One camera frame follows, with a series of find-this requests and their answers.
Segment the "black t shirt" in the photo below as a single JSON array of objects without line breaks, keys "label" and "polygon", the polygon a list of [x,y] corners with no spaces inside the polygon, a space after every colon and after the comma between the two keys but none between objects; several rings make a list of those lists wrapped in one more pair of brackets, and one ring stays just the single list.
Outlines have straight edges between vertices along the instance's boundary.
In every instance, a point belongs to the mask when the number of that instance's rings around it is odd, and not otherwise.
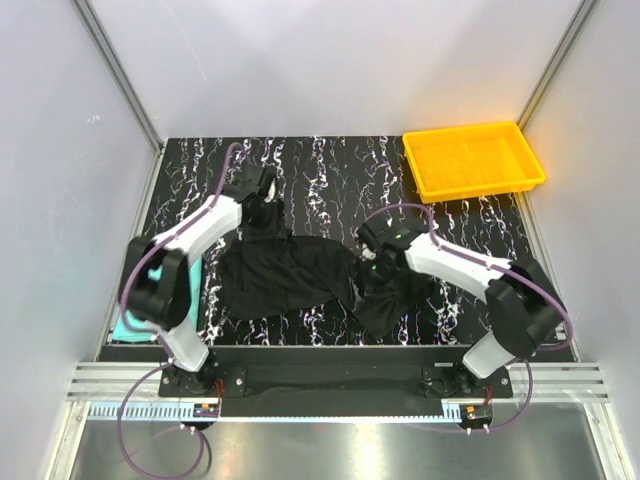
[{"label": "black t shirt", "polygon": [[426,301],[435,281],[397,264],[356,256],[342,243],[294,235],[280,199],[261,207],[220,257],[221,299],[235,320],[256,320],[338,301],[374,339]]}]

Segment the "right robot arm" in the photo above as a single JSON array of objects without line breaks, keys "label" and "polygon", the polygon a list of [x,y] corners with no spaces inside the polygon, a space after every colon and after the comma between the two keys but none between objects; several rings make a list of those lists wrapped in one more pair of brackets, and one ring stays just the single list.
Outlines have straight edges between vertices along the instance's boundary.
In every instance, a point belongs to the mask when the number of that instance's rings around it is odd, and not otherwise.
[{"label": "right robot arm", "polygon": [[528,360],[563,321],[564,306],[534,259],[511,261],[457,246],[425,229],[393,228],[369,220],[357,237],[380,277],[414,272],[441,279],[485,304],[491,330],[451,367],[425,380],[435,395],[476,396],[490,376],[515,360]]}]

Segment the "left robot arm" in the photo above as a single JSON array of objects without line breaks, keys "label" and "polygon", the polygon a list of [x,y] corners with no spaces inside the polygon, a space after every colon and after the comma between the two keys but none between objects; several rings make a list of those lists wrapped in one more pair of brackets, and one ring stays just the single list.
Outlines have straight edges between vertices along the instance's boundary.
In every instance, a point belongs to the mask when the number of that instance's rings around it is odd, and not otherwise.
[{"label": "left robot arm", "polygon": [[277,196],[276,169],[248,165],[171,229],[128,244],[119,286],[122,322],[161,343],[169,364],[182,372],[181,384],[193,395],[208,394],[216,372],[206,365],[209,349],[191,321],[191,267],[226,234],[268,223]]}]

